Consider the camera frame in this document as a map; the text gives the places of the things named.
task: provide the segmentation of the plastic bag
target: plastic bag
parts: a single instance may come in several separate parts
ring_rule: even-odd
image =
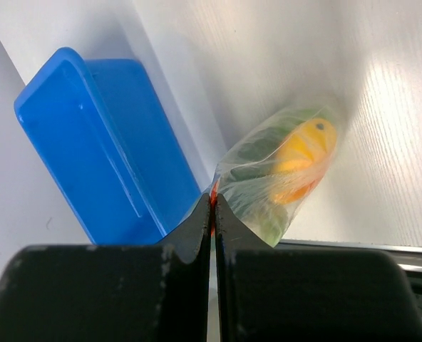
[[[274,247],[328,169],[339,121],[329,105],[279,111],[223,157],[213,192],[223,194],[236,217]]]

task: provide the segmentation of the blue lid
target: blue lid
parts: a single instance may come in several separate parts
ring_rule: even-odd
[[[16,116],[91,241],[155,243],[200,195],[144,67],[60,48]]]

